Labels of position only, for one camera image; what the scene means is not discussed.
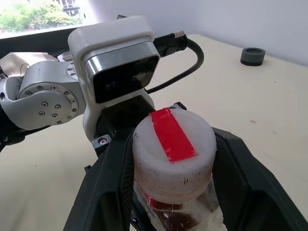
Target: black rubber ring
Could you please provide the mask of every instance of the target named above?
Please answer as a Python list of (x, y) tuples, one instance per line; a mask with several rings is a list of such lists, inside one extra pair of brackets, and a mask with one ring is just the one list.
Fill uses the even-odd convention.
[(260, 66), (263, 64), (265, 50), (260, 48), (245, 48), (242, 50), (241, 63), (246, 66)]

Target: red tape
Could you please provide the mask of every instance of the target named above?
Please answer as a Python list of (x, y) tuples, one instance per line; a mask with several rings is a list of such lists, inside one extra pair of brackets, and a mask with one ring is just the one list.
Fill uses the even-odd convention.
[(171, 163), (197, 155), (179, 123), (169, 108), (150, 114), (155, 133)]

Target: white wall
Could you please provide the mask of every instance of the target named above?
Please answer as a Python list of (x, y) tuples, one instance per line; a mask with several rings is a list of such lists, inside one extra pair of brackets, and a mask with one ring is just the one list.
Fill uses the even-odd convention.
[(308, 66), (308, 0), (88, 1), (97, 22), (144, 15), (157, 35), (184, 30)]

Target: cable connector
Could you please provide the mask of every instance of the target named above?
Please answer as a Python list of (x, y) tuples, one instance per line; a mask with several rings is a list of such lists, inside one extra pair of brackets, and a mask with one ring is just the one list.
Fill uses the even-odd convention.
[(183, 31), (171, 33), (154, 40), (154, 45), (161, 57), (183, 51), (188, 45), (188, 39)]

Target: white plastic lid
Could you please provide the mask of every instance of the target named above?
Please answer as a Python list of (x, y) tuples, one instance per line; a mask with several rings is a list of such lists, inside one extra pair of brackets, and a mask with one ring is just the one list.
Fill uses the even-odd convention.
[(133, 154), (135, 180), (149, 197), (169, 204), (197, 198), (207, 188), (216, 152), (216, 138), (200, 116), (182, 109), (171, 109), (197, 155), (171, 163), (147, 116), (135, 129)]

